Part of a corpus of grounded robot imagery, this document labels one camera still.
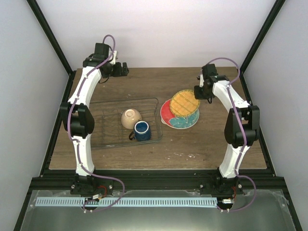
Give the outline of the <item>yellow woven pattern plate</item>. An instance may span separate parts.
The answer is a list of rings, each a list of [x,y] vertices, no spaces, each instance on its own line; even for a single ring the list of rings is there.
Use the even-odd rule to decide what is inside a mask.
[[[170,100],[170,111],[176,117],[187,117],[195,113],[200,106],[200,100],[195,98],[194,91],[185,89],[177,92]]]

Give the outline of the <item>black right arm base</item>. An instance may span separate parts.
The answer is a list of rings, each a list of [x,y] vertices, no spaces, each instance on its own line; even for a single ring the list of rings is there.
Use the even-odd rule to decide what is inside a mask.
[[[198,175],[199,188],[206,194],[233,194],[239,178],[223,178],[220,174],[200,174]]]

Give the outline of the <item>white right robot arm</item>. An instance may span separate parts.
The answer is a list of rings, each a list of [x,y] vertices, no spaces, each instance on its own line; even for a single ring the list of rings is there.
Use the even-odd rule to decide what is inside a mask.
[[[214,189],[220,194],[231,188],[229,179],[239,175],[239,167],[246,152],[259,139],[260,110],[244,100],[225,75],[217,73],[214,64],[206,64],[198,76],[199,85],[194,87],[198,100],[212,103],[218,98],[228,112],[224,137],[228,144],[224,159],[219,166],[221,177],[214,181]]]

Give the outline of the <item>black wire dish rack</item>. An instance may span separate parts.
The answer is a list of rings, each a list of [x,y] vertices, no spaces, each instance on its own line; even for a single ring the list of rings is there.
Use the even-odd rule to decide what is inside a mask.
[[[143,121],[146,121],[150,125],[150,140],[129,140],[129,134],[133,129],[125,128],[121,124],[121,116],[127,109],[136,109],[139,111]],[[136,146],[157,143],[162,139],[163,132],[160,123],[159,101],[157,98],[94,102],[90,104],[90,112],[95,120],[95,126],[90,140],[92,149]]]

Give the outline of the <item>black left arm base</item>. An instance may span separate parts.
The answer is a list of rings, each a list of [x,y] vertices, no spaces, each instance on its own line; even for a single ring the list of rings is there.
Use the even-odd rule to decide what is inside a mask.
[[[113,180],[76,174],[70,192],[71,194],[82,196],[92,196],[95,194],[107,195],[112,191],[113,184]]]

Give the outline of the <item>dark blue ceramic mug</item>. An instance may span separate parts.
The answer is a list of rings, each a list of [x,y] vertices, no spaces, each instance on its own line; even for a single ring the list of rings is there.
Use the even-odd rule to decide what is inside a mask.
[[[137,122],[128,138],[131,141],[149,141],[151,139],[150,125],[145,121]]]

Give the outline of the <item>beige ceramic bowl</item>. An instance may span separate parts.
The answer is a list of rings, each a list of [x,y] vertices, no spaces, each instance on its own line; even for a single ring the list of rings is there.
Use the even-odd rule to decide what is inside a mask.
[[[142,120],[142,116],[136,109],[127,109],[122,113],[121,124],[124,128],[133,129],[134,125]]]

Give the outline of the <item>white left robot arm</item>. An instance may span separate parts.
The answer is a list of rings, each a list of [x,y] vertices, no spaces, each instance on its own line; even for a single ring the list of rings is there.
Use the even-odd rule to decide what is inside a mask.
[[[94,53],[83,61],[81,78],[67,102],[60,105],[64,129],[72,141],[76,156],[76,174],[90,176],[95,166],[91,155],[91,134],[95,121],[90,112],[90,101],[102,78],[124,77],[129,73],[127,63],[116,61],[117,51],[105,43],[96,43]]]

